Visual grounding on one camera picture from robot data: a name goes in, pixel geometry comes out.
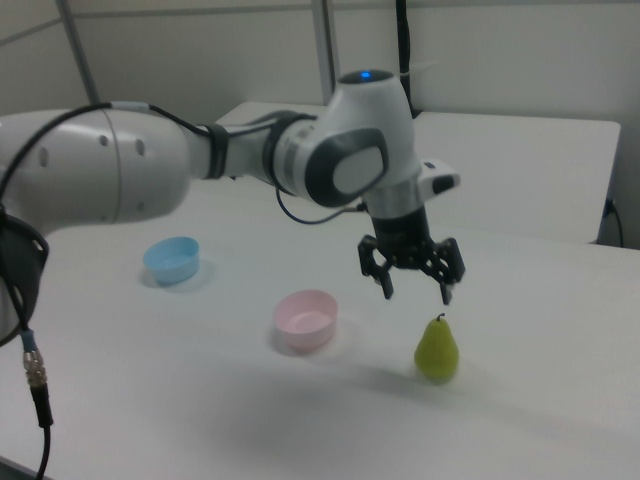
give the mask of wall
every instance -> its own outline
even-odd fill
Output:
[[[640,248],[640,4],[433,3],[445,2],[415,2],[409,9],[412,63],[429,64],[412,78],[416,105],[622,124],[612,194],[626,245]],[[341,71],[377,66],[397,72],[393,2],[352,0],[336,7]],[[603,237],[617,245],[612,218]]]
[[[69,2],[103,100],[214,122],[239,103],[322,103],[307,1]]]
[[[397,72],[393,3],[334,0],[342,72]],[[310,0],[69,5],[103,100],[145,100],[194,122],[211,122],[246,100],[322,103]],[[430,65],[413,77],[417,106],[622,124],[612,195],[627,245],[640,248],[640,4],[409,5],[413,61]],[[88,101],[54,0],[0,0],[0,66],[0,115]],[[617,244],[610,220],[604,240]]]
[[[54,0],[0,0],[0,116],[87,103]]]

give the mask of table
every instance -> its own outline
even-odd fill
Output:
[[[299,199],[307,218],[326,212]],[[365,214],[306,227],[253,179],[194,182],[175,214],[54,233],[32,326],[55,418],[48,475],[73,479],[634,478],[640,468],[640,255],[431,225],[467,274],[360,275]],[[200,271],[158,288],[141,259],[190,235]],[[296,356],[271,312],[331,292],[338,333]],[[446,311],[461,352],[444,385],[412,356]],[[0,455],[35,468],[42,432],[18,341],[0,349]]]
[[[247,102],[221,122],[289,108]],[[429,203],[442,225],[578,243],[598,237],[620,125],[595,120],[423,112],[414,120],[424,159],[454,167],[461,185]]]

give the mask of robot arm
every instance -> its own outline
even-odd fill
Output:
[[[358,248],[363,275],[390,298],[391,267],[421,270],[449,302],[464,264],[455,240],[430,238],[424,202],[457,185],[459,176],[445,164],[418,159],[409,106],[391,74],[346,75],[319,118],[281,111],[242,126],[194,129],[152,114],[146,104],[111,107],[67,120],[34,145],[4,195],[9,215],[43,235],[72,225],[140,221],[176,208],[192,178],[251,175],[325,207],[362,197],[375,231]],[[0,118],[1,171],[59,113]],[[376,249],[383,265],[373,258]],[[17,326],[8,300],[1,284],[0,345]]]

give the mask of pear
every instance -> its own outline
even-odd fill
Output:
[[[458,346],[443,316],[429,322],[413,356],[418,369],[434,381],[448,380],[458,367]]]

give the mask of cable connector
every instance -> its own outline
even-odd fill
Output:
[[[31,388],[31,398],[36,406],[38,425],[47,428],[53,425],[53,415],[49,404],[49,387],[47,386],[47,370],[44,368],[44,359],[36,345],[33,330],[20,332],[24,353],[22,364],[27,374],[27,383]]]
[[[27,371],[27,383],[31,388],[38,388],[47,384],[47,370],[44,368],[44,359],[40,350],[24,352],[22,363]]]

